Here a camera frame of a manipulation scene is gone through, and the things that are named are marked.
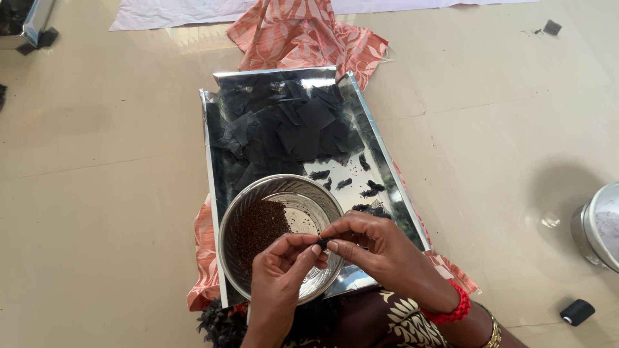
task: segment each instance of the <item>tiled floor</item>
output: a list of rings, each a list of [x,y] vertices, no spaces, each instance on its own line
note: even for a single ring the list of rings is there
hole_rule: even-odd
[[[204,347],[185,295],[207,194],[197,90],[227,25],[108,32],[118,0],[57,0],[61,36],[0,51],[0,346]],[[619,2],[342,16],[390,41],[364,95],[436,249],[531,347],[619,347],[619,276],[569,216],[619,180]],[[558,37],[535,29],[547,19]],[[542,221],[559,220],[553,228]],[[597,313],[578,328],[571,299]]]

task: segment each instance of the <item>white sheet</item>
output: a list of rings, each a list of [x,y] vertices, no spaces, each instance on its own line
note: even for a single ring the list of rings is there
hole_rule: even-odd
[[[332,0],[335,14],[507,4],[540,0]],[[183,24],[234,22],[255,0],[121,0],[110,31],[170,28]]]

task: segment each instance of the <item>thread spool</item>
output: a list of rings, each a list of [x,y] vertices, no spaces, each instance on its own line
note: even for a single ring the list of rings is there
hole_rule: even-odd
[[[561,318],[571,326],[578,326],[595,313],[595,308],[585,300],[576,300],[561,311]]]

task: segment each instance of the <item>red bracelet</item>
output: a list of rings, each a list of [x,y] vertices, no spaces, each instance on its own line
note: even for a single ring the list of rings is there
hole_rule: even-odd
[[[436,325],[444,325],[446,323],[450,323],[452,321],[458,321],[464,319],[469,314],[470,311],[470,299],[469,294],[466,293],[461,287],[459,287],[456,283],[452,281],[448,281],[451,285],[453,285],[456,290],[458,290],[458,294],[460,295],[460,304],[458,307],[451,313],[439,313],[432,314],[429,311],[426,311],[423,308],[420,308],[423,315],[428,318],[432,323]]]

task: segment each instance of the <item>woman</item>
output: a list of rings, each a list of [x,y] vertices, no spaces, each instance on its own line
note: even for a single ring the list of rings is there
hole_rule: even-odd
[[[364,325],[376,318],[364,317],[358,311],[370,307],[361,305],[369,303],[363,300],[355,306],[357,311],[351,312],[354,315],[341,321],[329,337],[293,342],[289,347],[332,348],[335,342],[339,342],[340,348],[526,347],[498,325],[484,307],[475,302],[470,302],[469,307],[468,296],[458,286],[444,280],[393,221],[348,211],[325,228],[321,237],[334,238],[327,244],[329,250],[356,264],[390,290],[381,292],[385,302],[394,293],[411,300],[396,302],[396,309],[391,309],[395,315],[390,314],[390,318],[399,321],[394,320],[388,325],[378,321]],[[289,233],[254,258],[251,314],[241,348],[277,348],[282,345],[292,327],[303,278],[313,266],[320,269],[327,266],[327,255],[315,244],[318,240],[319,237],[314,235]],[[423,318],[415,303],[436,326]],[[354,334],[351,335],[351,330],[345,329],[349,321],[359,321],[356,327],[362,329],[352,328]],[[415,335],[423,330],[426,330],[423,335]]]

